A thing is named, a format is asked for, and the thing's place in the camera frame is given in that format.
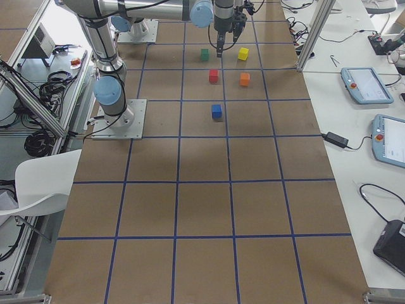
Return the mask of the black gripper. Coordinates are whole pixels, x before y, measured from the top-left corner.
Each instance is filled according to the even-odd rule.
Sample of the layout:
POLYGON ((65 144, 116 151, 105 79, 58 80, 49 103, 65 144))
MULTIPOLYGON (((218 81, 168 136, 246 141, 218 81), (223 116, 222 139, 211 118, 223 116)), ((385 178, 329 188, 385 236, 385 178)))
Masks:
POLYGON ((214 28, 218 34, 216 39, 216 57, 221 58, 225 44, 225 34, 227 32, 233 33, 233 43, 236 43, 243 32, 243 23, 235 22, 235 15, 226 18, 215 15, 214 28))

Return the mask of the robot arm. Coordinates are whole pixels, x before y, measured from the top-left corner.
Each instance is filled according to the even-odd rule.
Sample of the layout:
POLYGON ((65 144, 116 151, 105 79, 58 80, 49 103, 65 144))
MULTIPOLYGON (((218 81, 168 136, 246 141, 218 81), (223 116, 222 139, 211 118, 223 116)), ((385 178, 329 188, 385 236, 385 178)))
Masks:
POLYGON ((139 2, 131 6, 126 1, 64 1, 63 4, 76 14, 96 56, 99 79, 94 95, 103 109, 106 125, 114 129, 131 125, 135 114, 125 97, 127 68, 118 54, 110 24, 120 32, 131 31, 134 23, 144 23, 142 17, 132 12, 145 6, 139 2))
POLYGON ((244 29, 246 16, 234 1, 100 1, 102 13, 111 15, 120 32, 132 31, 138 19, 190 21, 198 28, 213 25, 216 31, 216 56, 222 57, 225 36, 234 34, 236 42, 244 29))

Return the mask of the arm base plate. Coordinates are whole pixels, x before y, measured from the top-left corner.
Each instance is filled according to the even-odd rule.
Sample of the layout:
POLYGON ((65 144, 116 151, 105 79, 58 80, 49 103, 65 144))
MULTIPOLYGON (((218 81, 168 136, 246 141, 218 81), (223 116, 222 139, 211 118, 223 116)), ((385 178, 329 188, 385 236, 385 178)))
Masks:
POLYGON ((128 99, 126 111, 116 121, 116 117, 106 116, 99 106, 97 114, 104 118, 95 121, 91 139, 142 139, 146 108, 146 99, 128 99))
POLYGON ((118 35, 119 44, 146 44, 155 43, 158 33, 158 21, 143 19, 141 22, 132 25, 129 32, 120 32, 118 35))

